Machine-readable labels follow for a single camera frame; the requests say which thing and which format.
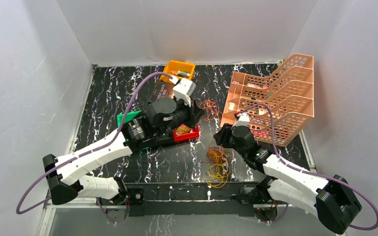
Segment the red plastic bin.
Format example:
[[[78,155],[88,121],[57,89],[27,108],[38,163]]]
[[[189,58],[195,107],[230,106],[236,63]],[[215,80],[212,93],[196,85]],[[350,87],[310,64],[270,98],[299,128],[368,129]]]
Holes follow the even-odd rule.
[[[199,125],[195,128],[189,128],[188,126],[181,125],[173,132],[173,140],[176,143],[186,142],[191,139],[199,138]]]

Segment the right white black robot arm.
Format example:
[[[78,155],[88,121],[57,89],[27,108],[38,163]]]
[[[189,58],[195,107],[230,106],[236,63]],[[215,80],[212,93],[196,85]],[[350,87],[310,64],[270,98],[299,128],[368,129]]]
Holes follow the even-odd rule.
[[[258,199],[269,204],[286,202],[314,215],[322,225],[336,234],[343,234],[362,209],[347,181],[334,175],[332,180],[306,174],[306,169],[272,151],[267,154],[254,139],[247,126],[225,124],[213,136],[217,145],[235,150],[249,167],[265,175],[257,185]]]

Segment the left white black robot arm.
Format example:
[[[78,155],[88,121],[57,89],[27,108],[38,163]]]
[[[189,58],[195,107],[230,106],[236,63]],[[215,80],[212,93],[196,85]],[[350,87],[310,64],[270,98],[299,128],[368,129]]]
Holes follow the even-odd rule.
[[[162,97],[146,110],[134,112],[132,118],[105,138],[72,154],[43,158],[46,177],[54,205],[71,202],[77,197],[106,199],[121,205],[128,190],[120,177],[94,177],[89,172],[119,157],[145,148],[168,145],[173,131],[181,125],[195,128],[205,111],[195,101]]]

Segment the green plastic bin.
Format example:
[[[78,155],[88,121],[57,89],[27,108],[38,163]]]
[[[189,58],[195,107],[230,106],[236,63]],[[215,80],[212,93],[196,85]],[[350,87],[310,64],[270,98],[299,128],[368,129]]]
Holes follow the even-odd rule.
[[[128,146],[132,152],[147,149],[147,141],[151,138],[149,131],[149,121],[143,111],[130,112],[127,115],[117,115],[118,127],[121,126],[122,119],[125,118],[121,128],[121,133],[125,138],[124,145]]]

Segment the black plastic bin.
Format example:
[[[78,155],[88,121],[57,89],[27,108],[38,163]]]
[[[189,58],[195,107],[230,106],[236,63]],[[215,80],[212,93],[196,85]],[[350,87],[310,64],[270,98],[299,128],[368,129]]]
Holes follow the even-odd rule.
[[[145,148],[158,148],[158,147],[168,147],[174,145],[176,142],[174,140],[172,133],[159,133],[154,136],[149,135],[143,139],[137,140],[132,144],[132,150],[141,150]]]

